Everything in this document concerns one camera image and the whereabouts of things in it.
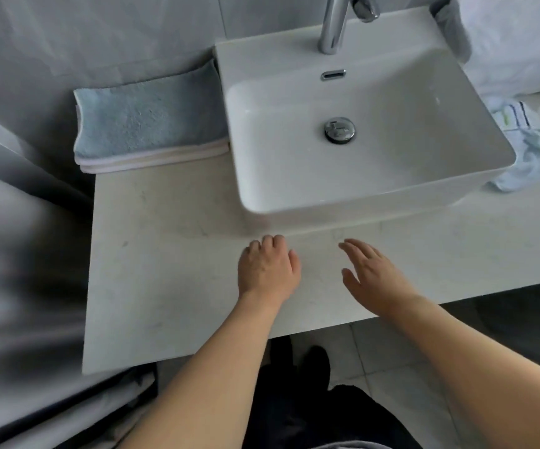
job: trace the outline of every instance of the white sink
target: white sink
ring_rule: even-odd
[[[239,194],[254,231],[355,225],[450,205],[513,164],[426,8],[216,46]],[[326,71],[346,75],[322,81]],[[325,122],[356,127],[345,145]]]

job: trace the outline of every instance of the blue towel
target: blue towel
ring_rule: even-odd
[[[515,151],[513,166],[492,183],[503,192],[522,189],[540,181],[539,116],[523,102],[498,97],[486,98],[494,120]]]
[[[228,150],[213,60],[186,74],[106,89],[76,89],[75,161],[99,173],[210,157]]]

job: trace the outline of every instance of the hand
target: hand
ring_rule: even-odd
[[[251,241],[239,259],[239,297],[253,296],[279,308],[300,280],[299,257],[280,234]]]
[[[357,272],[343,269],[343,283],[353,297],[379,317],[391,318],[419,293],[391,261],[375,247],[357,239],[339,243]]]

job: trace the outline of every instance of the dark pants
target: dark pants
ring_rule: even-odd
[[[355,386],[304,396],[295,367],[260,369],[243,449],[310,449],[368,441],[421,449],[403,424]]]

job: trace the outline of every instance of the countertop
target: countertop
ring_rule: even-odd
[[[442,210],[289,236],[303,279],[271,336],[372,316],[341,283],[346,237],[375,244],[438,303],[537,284],[540,183],[512,194],[485,186]],[[84,373],[194,353],[236,302],[236,263],[250,240],[230,154],[98,175]]]

